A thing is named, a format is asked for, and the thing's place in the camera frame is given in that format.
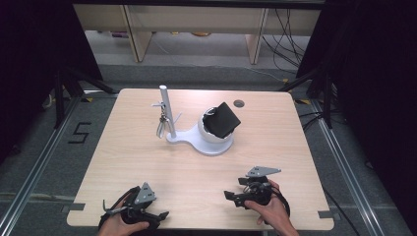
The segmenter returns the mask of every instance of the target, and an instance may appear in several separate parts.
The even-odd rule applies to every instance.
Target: table surface
[[[169,89],[176,130],[189,130],[210,107],[225,101],[241,120],[234,143],[219,156],[206,156],[188,144],[170,144],[156,136],[161,101],[159,89],[121,90],[89,164],[71,210],[73,226],[96,226],[126,191],[148,182],[156,195],[147,209],[169,211],[159,228],[269,230],[257,225],[258,214],[236,207],[223,191],[242,193],[239,177],[254,166],[280,168],[269,175],[280,185],[299,230],[331,230],[331,218],[292,97],[286,92]],[[235,100],[244,101],[241,108]]]

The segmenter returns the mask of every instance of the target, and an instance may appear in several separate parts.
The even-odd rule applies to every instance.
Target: small metal part
[[[205,115],[214,115],[217,107],[212,107],[206,111]]]
[[[150,106],[163,106],[163,102],[159,101],[158,103],[151,104]]]
[[[172,127],[172,123],[171,123],[171,121],[168,119],[168,117],[165,117],[165,122],[166,122],[166,124],[168,124],[168,129],[169,129],[169,132],[172,132],[172,129],[174,129],[174,128]]]
[[[255,166],[246,174],[246,177],[262,177],[279,172],[281,172],[281,169]]]
[[[149,184],[145,182],[135,199],[135,204],[147,203],[154,200],[156,200],[154,192],[150,188]]]
[[[175,124],[175,123],[177,123],[177,121],[178,121],[178,119],[181,117],[181,115],[182,115],[182,112],[180,112],[180,113],[177,115],[177,117],[175,117],[175,119],[174,119],[174,124]]]
[[[121,211],[125,210],[126,208],[127,208],[126,206],[122,206],[122,207],[120,207],[120,208],[116,208],[116,209],[106,208],[106,207],[105,207],[105,201],[103,200],[103,209],[104,209],[104,211],[105,211],[106,213],[108,213],[108,214],[110,214],[110,215],[113,215],[113,214],[119,213],[119,212],[121,212]]]
[[[166,116],[166,112],[165,112],[165,104],[163,102],[161,102],[161,106],[160,106],[160,115],[161,116]]]
[[[165,122],[166,122],[166,118],[164,118],[163,116],[161,116],[161,117],[159,118],[159,125],[157,126],[157,129],[156,129],[156,135],[157,135],[160,139],[162,139],[162,137],[163,137],[163,133],[164,133],[164,131],[165,131]]]

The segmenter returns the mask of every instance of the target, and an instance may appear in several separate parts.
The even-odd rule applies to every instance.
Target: finger
[[[274,188],[279,190],[279,185],[277,183],[273,182],[273,180],[270,180],[270,179],[268,179],[268,180],[269,180],[269,183],[270,183],[271,186],[273,186]]]
[[[249,201],[248,200],[248,201],[245,201],[244,204],[247,208],[250,208],[250,209],[256,211],[257,213],[261,213],[261,211],[263,211],[263,208],[264,208],[264,206],[261,206],[261,205],[255,203],[254,201]]]
[[[123,204],[125,203],[125,201],[129,198],[129,196],[130,196],[131,194],[128,194],[128,195],[126,195],[125,196],[125,198],[122,200],[122,201],[120,201],[120,203],[116,206],[116,208],[120,208],[120,207],[122,207],[123,206]]]
[[[258,220],[257,220],[257,224],[258,224],[258,225],[261,225],[263,222],[264,222],[263,217],[262,217],[262,216],[259,216],[259,217],[258,217]]]
[[[143,221],[143,222],[138,222],[138,223],[131,224],[131,225],[135,228],[135,231],[140,231],[140,230],[147,229],[149,227],[149,222]]]

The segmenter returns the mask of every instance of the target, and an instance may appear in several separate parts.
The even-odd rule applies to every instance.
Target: cable
[[[269,47],[269,49],[274,53],[274,54],[276,54],[276,55],[278,55],[278,56],[280,56],[282,59],[284,59],[285,61],[287,61],[287,62],[289,62],[290,64],[292,64],[293,66],[295,66],[295,67],[299,67],[299,64],[298,63],[296,63],[296,62],[294,62],[293,60],[291,60],[289,57],[287,57],[287,56],[285,56],[284,54],[282,54],[281,52],[279,52],[279,51],[277,51],[276,50],[276,47],[278,46],[276,46],[276,47],[272,47],[270,44],[269,44],[269,42],[267,41],[267,39],[264,37],[264,36],[262,36],[262,38],[263,38],[263,40],[264,40],[264,42],[267,44],[267,46]]]
[[[274,191],[273,189],[271,189],[271,191],[279,198],[279,200],[284,205],[285,211],[287,212],[288,216],[290,216],[291,215],[291,209],[289,207],[288,200],[286,198],[284,198],[284,196],[282,195],[282,193],[279,190]]]
[[[325,191],[326,195],[328,195],[328,197],[333,201],[333,203],[336,205],[336,207],[338,208],[338,210],[340,211],[341,214],[343,214],[344,218],[347,220],[347,222],[349,223],[350,227],[352,227],[353,231],[355,231],[356,235],[360,235],[359,231],[356,229],[355,225],[353,225],[352,221],[350,220],[349,217],[347,217],[346,213],[343,211],[343,209],[340,207],[340,205],[337,203],[337,201],[333,198],[333,196],[328,192],[328,190],[325,188],[325,186],[322,185],[323,190]]]
[[[123,194],[122,195],[122,197],[120,197],[117,201],[116,201],[116,203],[114,203],[114,205],[111,207],[111,209],[115,209],[116,207],[117,207],[117,205],[119,205],[120,204],[120,202],[122,202],[128,195],[130,195],[130,194],[132,194],[132,193],[134,193],[137,189],[139,188],[139,186],[137,186],[137,187],[135,187],[135,188],[132,188],[132,189],[130,189],[130,190],[128,190],[125,194]]]
[[[314,117],[309,122],[303,125],[303,131],[306,132],[313,125],[315,121],[318,121],[319,119],[322,119],[322,118],[323,118],[323,112],[320,112],[318,116]]]
[[[312,112],[312,113],[307,113],[307,114],[299,115],[298,117],[309,116],[309,115],[318,115],[318,114],[321,114],[321,113],[322,113],[321,111]]]
[[[290,51],[290,52],[293,52],[294,53],[294,55],[295,55],[295,58],[297,59],[297,61],[298,61],[298,63],[300,63],[301,62],[301,58],[300,58],[300,56],[302,57],[303,56],[303,54],[300,54],[298,51],[297,51],[297,49],[295,48],[295,47],[297,47],[298,49],[300,49],[301,51],[303,51],[304,52],[304,49],[302,49],[295,41],[294,41],[294,39],[292,38],[292,31],[291,31],[291,24],[290,24],[290,17],[291,17],[291,10],[290,9],[287,9],[286,10],[286,12],[287,12],[287,17],[286,17],[286,24],[284,25],[284,23],[282,22],[282,20],[281,20],[281,18],[280,18],[280,16],[279,16],[279,14],[278,14],[278,11],[277,11],[277,9],[274,9],[275,10],[275,14],[276,14],[276,17],[278,18],[278,21],[279,21],[279,24],[281,25],[281,28],[282,28],[282,36],[281,36],[281,38],[279,39],[279,41],[278,40],[276,40],[276,38],[275,37],[273,37],[274,39],[275,39],[275,41],[276,41],[276,43],[277,43],[277,45],[279,45],[281,48],[283,48],[284,50],[287,50],[287,51]],[[291,49],[288,49],[288,48],[286,48],[286,47],[284,47],[284,46],[282,46],[281,44],[280,44],[280,42],[282,41],[282,39],[283,39],[283,37],[286,37],[287,38],[287,40],[288,40],[288,42],[290,43],[290,45],[291,45],[291,47],[292,47],[292,50]]]

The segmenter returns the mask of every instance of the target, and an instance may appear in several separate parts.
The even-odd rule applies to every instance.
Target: hand
[[[279,185],[275,182],[269,180],[269,183],[273,188],[279,191]],[[253,201],[245,201],[245,206],[256,211],[261,216],[258,218],[257,223],[261,224],[266,221],[270,226],[272,226],[276,233],[281,236],[295,236],[298,235],[297,230],[292,226],[291,221],[289,220],[288,214],[285,211],[285,207],[282,204],[281,200],[275,195],[272,194],[270,197],[269,204],[262,206]]]
[[[126,198],[123,201],[121,201],[116,208],[122,207]],[[125,223],[125,221],[123,221],[120,213],[116,213],[114,215],[111,215],[110,217],[108,217],[106,221],[104,221],[103,225],[98,231],[97,236],[129,236],[134,232],[147,229],[148,227],[149,223],[145,221],[138,222],[135,224],[127,224]]]

